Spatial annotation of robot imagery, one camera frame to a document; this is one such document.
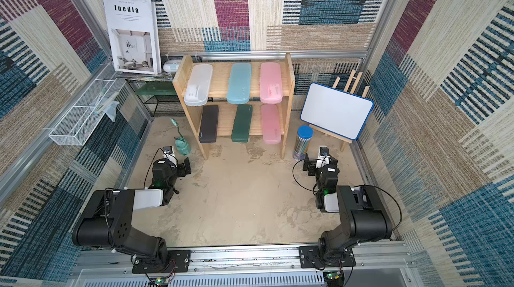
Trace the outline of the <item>dark green pencil case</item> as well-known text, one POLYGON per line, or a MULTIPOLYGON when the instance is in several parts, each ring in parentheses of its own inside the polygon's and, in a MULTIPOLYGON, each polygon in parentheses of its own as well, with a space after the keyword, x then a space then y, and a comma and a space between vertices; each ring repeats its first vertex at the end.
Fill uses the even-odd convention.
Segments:
POLYGON ((248 142, 250 137, 252 113, 253 108, 251 105, 238 105, 231 134, 231 140, 233 142, 248 142))

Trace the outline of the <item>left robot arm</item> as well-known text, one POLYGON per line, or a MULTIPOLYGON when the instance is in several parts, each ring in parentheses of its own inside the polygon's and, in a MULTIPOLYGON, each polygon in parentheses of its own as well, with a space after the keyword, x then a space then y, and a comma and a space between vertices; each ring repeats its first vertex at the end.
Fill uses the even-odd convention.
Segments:
POLYGON ((168 205, 179 191, 176 182, 191 173, 189 159, 176 164, 168 158, 152 164, 152 182, 147 189, 96 190, 91 195, 72 234, 75 246, 112 248, 129 255, 134 274, 170 276, 187 272, 189 250, 169 251, 164 238, 150 236, 132 225, 136 210, 168 205))

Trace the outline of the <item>white translucent pencil case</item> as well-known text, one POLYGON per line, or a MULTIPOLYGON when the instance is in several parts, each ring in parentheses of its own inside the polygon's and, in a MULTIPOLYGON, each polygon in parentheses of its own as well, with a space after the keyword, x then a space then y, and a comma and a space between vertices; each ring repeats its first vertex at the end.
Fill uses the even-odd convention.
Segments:
POLYGON ((207 103, 213 71, 211 64, 199 64, 192 68, 183 97, 187 106, 203 106, 207 103))

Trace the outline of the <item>black pencil case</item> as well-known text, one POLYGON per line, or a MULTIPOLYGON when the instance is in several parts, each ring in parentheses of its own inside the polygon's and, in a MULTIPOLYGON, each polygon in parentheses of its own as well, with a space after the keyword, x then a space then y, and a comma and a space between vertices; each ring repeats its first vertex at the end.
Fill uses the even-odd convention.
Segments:
POLYGON ((218 105, 204 106, 199 128, 198 139, 200 143, 215 143, 218 134, 218 105))

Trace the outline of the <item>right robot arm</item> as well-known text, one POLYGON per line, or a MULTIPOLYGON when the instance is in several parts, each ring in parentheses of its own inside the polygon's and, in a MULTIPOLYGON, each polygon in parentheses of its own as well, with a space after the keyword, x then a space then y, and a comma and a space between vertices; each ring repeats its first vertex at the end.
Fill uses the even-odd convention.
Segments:
POLYGON ((330 156, 303 160, 303 170, 316 178, 311 190, 317 209, 336 213, 340 224, 323 232, 316 246, 298 249, 301 267, 324 270, 356 265, 353 247, 389 239, 394 230, 380 188, 373 185, 340 185, 337 161, 330 156))

